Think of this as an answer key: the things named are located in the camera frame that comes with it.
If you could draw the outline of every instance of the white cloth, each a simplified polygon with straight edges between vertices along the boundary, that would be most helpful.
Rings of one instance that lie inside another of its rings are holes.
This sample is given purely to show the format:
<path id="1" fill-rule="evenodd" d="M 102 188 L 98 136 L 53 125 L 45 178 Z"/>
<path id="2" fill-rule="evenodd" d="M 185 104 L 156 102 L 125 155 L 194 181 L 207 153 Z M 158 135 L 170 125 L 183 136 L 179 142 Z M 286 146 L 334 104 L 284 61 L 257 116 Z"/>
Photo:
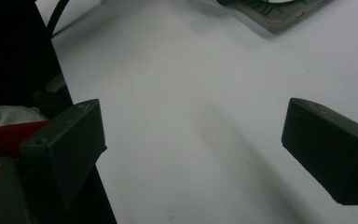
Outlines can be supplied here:
<path id="1" fill-rule="evenodd" d="M 47 120 L 36 107 L 0 105 L 0 126 Z"/>

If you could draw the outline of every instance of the white tabletop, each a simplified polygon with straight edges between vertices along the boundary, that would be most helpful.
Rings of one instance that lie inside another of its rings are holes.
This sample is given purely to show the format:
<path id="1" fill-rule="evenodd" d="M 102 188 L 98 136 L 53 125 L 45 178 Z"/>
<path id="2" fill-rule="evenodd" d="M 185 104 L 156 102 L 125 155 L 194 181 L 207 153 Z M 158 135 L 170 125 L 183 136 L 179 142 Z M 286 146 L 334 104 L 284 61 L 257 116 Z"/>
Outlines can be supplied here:
<path id="1" fill-rule="evenodd" d="M 54 46 L 101 100 L 119 224 L 358 223 L 281 143 L 291 97 L 358 122 L 358 1 L 272 35 L 214 0 L 112 0 Z"/>

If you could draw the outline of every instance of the black cable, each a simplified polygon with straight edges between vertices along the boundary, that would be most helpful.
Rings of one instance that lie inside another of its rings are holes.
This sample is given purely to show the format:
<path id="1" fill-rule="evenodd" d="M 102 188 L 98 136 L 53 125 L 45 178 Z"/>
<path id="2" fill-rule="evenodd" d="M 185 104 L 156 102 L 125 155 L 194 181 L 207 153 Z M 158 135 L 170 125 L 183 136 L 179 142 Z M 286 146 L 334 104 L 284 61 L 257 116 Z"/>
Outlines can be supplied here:
<path id="1" fill-rule="evenodd" d="M 54 8 L 53 14 L 48 21 L 48 26 L 46 27 L 46 35 L 48 36 L 48 38 L 51 38 L 53 36 L 54 29 L 68 2 L 69 0 L 60 0 L 57 3 L 57 6 Z"/>

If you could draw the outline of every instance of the red object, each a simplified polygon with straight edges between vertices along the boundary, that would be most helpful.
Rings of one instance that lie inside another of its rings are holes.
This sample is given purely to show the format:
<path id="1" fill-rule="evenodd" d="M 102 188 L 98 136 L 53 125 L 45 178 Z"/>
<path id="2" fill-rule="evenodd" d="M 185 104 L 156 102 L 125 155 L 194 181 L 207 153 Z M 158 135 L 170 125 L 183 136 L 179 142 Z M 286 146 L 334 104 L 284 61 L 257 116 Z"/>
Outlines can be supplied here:
<path id="1" fill-rule="evenodd" d="M 48 120 L 0 127 L 0 157 L 18 158 L 20 156 L 19 145 L 21 142 L 47 123 Z"/>

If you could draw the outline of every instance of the gray tray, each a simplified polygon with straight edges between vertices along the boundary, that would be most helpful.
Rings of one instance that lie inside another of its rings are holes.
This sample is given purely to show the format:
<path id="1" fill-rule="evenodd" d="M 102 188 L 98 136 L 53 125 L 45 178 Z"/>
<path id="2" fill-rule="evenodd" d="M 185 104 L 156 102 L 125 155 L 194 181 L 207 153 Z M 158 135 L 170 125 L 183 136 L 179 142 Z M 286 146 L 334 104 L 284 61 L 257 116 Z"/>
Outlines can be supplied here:
<path id="1" fill-rule="evenodd" d="M 300 0 L 292 3 L 271 4 L 260 0 L 240 0 L 231 6 L 272 33 L 277 33 L 330 1 Z"/>

